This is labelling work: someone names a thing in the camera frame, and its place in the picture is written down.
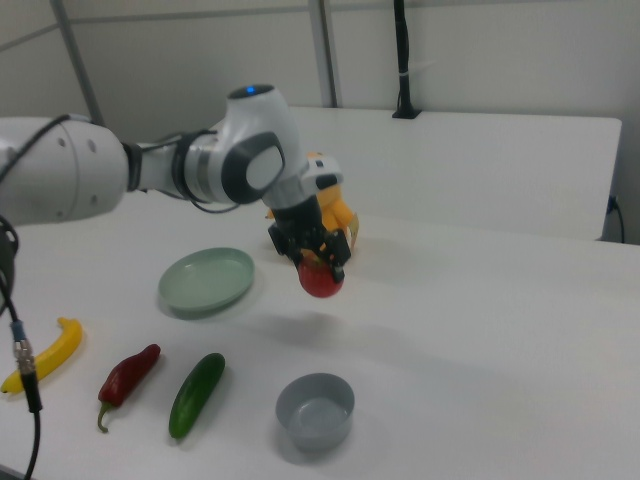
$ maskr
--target pepper stem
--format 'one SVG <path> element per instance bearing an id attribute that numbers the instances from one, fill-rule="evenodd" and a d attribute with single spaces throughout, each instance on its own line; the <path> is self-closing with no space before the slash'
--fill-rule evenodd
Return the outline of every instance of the pepper stem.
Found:
<path id="1" fill-rule="evenodd" d="M 111 405 L 109 402 L 102 402 L 102 406 L 100 407 L 100 414 L 98 415 L 98 428 L 102 433 L 109 432 L 109 429 L 104 425 L 102 425 L 102 417 L 104 417 L 104 414 L 107 413 L 112 408 L 113 408 L 113 405 Z"/>

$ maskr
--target white wall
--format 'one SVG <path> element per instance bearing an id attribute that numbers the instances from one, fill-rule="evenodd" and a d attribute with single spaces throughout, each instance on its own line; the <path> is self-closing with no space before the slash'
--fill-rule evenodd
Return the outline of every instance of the white wall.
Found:
<path id="1" fill-rule="evenodd" d="M 0 115 L 88 113 L 49 2 L 0 0 Z M 393 109 L 391 0 L 331 0 L 344 107 Z M 245 83 L 327 105 L 308 0 L 64 0 L 107 126 L 153 140 L 208 126 Z M 613 180 L 640 244 L 640 1 L 407 0 L 414 104 L 623 121 Z M 608 219 L 605 238 L 618 238 Z"/>
<path id="2" fill-rule="evenodd" d="M 395 109 L 395 26 L 385 3 L 332 1 L 344 107 Z M 621 119 L 613 191 L 627 240 L 640 243 L 640 1 L 419 5 L 406 10 L 414 105 Z M 618 238 L 617 219 L 610 217 L 606 230 L 605 237 Z"/>
<path id="3" fill-rule="evenodd" d="M 226 95 L 250 83 L 276 85 L 291 104 L 323 104 L 306 0 L 65 7 L 105 123 L 122 138 L 211 126 Z"/>
<path id="4" fill-rule="evenodd" d="M 56 20 L 44 1 L 0 3 L 0 116 L 87 114 Z"/>

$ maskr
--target green plate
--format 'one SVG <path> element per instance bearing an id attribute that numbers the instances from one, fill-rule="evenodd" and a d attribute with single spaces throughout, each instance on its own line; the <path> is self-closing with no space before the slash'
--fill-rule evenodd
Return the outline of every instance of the green plate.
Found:
<path id="1" fill-rule="evenodd" d="M 160 297 L 172 308 L 201 312 L 223 307 L 253 283 L 253 260 L 234 248 L 210 248 L 181 258 L 162 275 Z"/>

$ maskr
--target black pole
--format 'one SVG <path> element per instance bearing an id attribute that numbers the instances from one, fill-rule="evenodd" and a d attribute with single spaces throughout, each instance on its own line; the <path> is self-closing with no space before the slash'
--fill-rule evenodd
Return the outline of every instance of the black pole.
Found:
<path id="1" fill-rule="evenodd" d="M 421 110 L 411 105 L 411 91 L 409 89 L 409 31 L 404 16 L 404 0 L 393 0 L 393 10 L 396 18 L 396 45 L 398 47 L 398 76 L 400 79 L 400 94 L 398 109 L 393 118 L 414 119 Z"/>

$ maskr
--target robotic arm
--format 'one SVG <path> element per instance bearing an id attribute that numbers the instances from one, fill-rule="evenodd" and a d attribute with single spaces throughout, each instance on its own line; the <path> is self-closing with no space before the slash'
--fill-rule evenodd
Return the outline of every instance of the robotic arm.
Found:
<path id="1" fill-rule="evenodd" d="M 44 123 L 0 119 L 0 162 L 11 162 Z M 89 218 L 111 211 L 134 190 L 158 190 L 196 205 L 262 199 L 274 214 L 269 234 L 276 250 L 296 266 L 302 250 L 311 250 L 338 283 L 351 255 L 344 233 L 323 227 L 315 197 L 342 182 L 340 168 L 330 157 L 307 160 L 286 101 L 270 85 L 229 94 L 220 129 L 159 145 L 123 144 L 106 128 L 64 121 L 0 182 L 0 213 L 14 225 Z"/>

